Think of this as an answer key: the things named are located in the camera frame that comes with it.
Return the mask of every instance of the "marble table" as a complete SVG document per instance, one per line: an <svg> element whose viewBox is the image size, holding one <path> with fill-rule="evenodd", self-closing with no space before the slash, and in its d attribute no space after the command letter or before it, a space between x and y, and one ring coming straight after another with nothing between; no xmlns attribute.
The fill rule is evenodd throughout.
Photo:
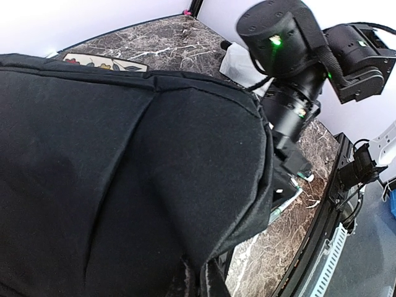
<svg viewBox="0 0 396 297"><path fill-rule="evenodd" d="M152 70L183 70L226 79L219 73L223 38L188 16L170 17L109 33L66 53L99 54L149 65ZM226 284L233 297L271 296L293 260L323 196L338 143L317 120L299 141L315 179L299 180L304 192L263 233L235 248Z"/></svg>

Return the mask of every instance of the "black pole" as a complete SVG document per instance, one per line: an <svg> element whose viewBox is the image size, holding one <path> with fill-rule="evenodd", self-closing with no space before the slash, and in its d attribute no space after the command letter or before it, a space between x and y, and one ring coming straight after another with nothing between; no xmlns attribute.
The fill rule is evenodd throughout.
<svg viewBox="0 0 396 297"><path fill-rule="evenodd" d="M202 6L202 3L204 2L204 0L192 0L191 6L190 6L190 12L191 12L191 16L197 18L200 8Z"/></svg>

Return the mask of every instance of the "black garment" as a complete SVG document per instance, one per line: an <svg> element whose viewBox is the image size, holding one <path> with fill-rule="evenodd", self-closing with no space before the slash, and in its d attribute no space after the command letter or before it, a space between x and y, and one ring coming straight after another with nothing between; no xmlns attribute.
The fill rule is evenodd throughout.
<svg viewBox="0 0 396 297"><path fill-rule="evenodd" d="M267 227L270 129L234 86L4 55L0 119L1 296L221 296L209 260Z"/></svg>

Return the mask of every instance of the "green light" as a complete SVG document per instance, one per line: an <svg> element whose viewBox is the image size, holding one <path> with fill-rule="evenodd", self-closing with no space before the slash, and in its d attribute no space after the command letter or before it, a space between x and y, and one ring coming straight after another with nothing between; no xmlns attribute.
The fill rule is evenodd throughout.
<svg viewBox="0 0 396 297"><path fill-rule="evenodd" d="M273 37L270 37L270 41L275 46L280 46L282 44L282 39L279 35L274 35Z"/></svg>

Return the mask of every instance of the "white backdrop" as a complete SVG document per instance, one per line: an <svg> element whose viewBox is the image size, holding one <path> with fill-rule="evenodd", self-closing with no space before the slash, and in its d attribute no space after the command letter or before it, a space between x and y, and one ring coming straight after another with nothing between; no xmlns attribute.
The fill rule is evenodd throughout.
<svg viewBox="0 0 396 297"><path fill-rule="evenodd" d="M229 41L242 43L235 25L239 17L261 0L204 0L198 19ZM328 28L340 23L374 22L396 28L393 1L377 0L305 0L319 25ZM390 48L396 49L396 36L380 32ZM327 82L320 97L322 114L319 119L332 134L344 132L353 142L360 138L375 138L396 120L396 69L392 73L384 93L341 105ZM396 160L383 172L383 181L396 176Z"/></svg>
<svg viewBox="0 0 396 297"><path fill-rule="evenodd" d="M181 14L191 0L10 0L1 4L0 54L48 54L148 20Z"/></svg>

